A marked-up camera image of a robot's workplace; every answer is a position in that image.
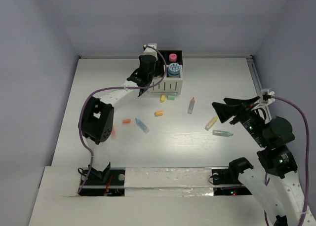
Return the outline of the yellow highlighter marker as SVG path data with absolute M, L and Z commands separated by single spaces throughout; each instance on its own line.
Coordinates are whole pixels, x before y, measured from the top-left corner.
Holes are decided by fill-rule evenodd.
M 218 120 L 218 116 L 213 117 L 212 120 L 206 124 L 205 130 L 207 131 L 210 130 L 213 127 L 213 125 L 217 122 L 217 120 Z

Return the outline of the yellow marker cap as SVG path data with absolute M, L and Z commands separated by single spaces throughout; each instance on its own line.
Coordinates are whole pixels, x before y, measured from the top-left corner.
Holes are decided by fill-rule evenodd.
M 163 103 L 164 101 L 165 101 L 165 95 L 162 94 L 162 95 L 160 96 L 160 102 Z

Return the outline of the pink-capped tube of crayons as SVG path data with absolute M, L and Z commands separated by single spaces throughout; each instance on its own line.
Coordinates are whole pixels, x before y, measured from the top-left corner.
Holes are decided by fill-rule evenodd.
M 169 62 L 176 62 L 177 61 L 177 54 L 175 54 L 175 53 L 169 54 L 168 59 L 169 59 Z

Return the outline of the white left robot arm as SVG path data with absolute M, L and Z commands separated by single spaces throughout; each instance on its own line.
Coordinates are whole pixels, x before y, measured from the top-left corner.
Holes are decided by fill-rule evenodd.
M 114 113 L 127 102 L 140 97 L 148 89 L 158 86 L 166 77 L 167 63 L 160 51 L 144 53 L 139 56 L 139 67 L 126 79 L 121 86 L 107 87 L 92 92 L 85 100 L 79 115 L 79 139 L 90 153 L 90 163 L 84 180 L 90 176 L 98 183 L 104 184 L 109 179 L 109 164 L 103 167 L 93 167 L 95 153 L 86 143 L 91 140 L 94 145 L 105 142 L 112 130 Z

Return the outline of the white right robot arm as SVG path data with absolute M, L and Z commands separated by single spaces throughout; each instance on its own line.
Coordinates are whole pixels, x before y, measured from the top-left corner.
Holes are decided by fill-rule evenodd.
M 215 186 L 240 184 L 248 189 L 274 226 L 314 226 L 316 220 L 309 208 L 309 177 L 305 177 L 305 189 L 302 189 L 297 163 L 287 147 L 295 139 L 292 125 L 279 116 L 265 122 L 257 113 L 257 109 L 276 99 L 288 103 L 301 114 L 306 130 L 306 155 L 309 155 L 309 127 L 297 105 L 273 92 L 248 100 L 224 98 L 224 103 L 212 103 L 217 116 L 221 123 L 240 123 L 261 147 L 257 156 L 266 178 L 263 181 L 258 178 L 249 160 L 240 157 L 231 161 L 227 168 L 212 170 L 209 182 Z

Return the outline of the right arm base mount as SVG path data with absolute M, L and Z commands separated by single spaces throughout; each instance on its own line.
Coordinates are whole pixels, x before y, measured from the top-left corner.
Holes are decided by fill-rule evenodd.
M 251 195 L 251 192 L 225 168 L 212 169 L 208 181 L 215 196 Z

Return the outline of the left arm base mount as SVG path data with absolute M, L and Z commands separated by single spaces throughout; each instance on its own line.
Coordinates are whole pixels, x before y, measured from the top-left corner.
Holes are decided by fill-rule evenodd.
M 103 171 L 91 169 L 85 183 L 88 168 L 78 168 L 80 196 L 124 196 L 125 168 L 112 168 L 109 163 Z

